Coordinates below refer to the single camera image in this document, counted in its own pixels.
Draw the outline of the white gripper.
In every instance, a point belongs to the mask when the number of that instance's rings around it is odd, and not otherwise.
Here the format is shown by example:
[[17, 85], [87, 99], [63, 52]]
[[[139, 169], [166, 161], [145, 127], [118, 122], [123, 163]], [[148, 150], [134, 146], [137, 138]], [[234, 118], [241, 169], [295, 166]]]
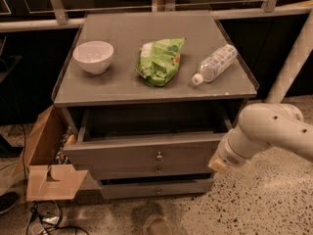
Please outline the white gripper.
[[208, 167], [216, 172], [228, 172], [229, 165], [241, 166], [251, 158], [250, 141], [240, 130], [230, 130], [220, 141]]

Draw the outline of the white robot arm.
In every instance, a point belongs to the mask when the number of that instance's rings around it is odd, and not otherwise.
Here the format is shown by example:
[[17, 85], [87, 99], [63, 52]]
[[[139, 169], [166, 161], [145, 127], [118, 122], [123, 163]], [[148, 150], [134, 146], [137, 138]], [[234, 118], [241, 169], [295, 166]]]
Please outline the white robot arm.
[[313, 126], [290, 104], [255, 103], [244, 107], [237, 125], [218, 144], [208, 167], [226, 172], [257, 153], [279, 147], [313, 162]]

